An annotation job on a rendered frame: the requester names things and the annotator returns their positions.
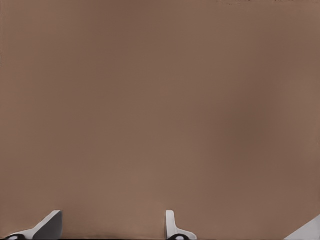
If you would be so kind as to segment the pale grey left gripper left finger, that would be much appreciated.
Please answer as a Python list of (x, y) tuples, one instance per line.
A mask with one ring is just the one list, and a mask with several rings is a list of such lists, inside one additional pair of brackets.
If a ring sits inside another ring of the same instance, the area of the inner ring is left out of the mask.
[(3, 240), (60, 240), (63, 235), (63, 211), (54, 210), (35, 227), (15, 232)]

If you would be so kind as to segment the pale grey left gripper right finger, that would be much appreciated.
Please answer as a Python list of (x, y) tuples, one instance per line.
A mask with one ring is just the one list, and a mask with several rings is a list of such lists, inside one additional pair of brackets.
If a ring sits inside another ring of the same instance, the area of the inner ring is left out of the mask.
[(165, 237), (166, 240), (197, 240), (193, 232), (177, 227), (173, 210), (165, 211)]

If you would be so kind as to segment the pale grey flat object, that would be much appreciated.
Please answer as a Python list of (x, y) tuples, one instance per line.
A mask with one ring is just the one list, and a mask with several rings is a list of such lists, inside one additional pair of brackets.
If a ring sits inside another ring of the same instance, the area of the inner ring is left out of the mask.
[(320, 214), (284, 240), (320, 240)]

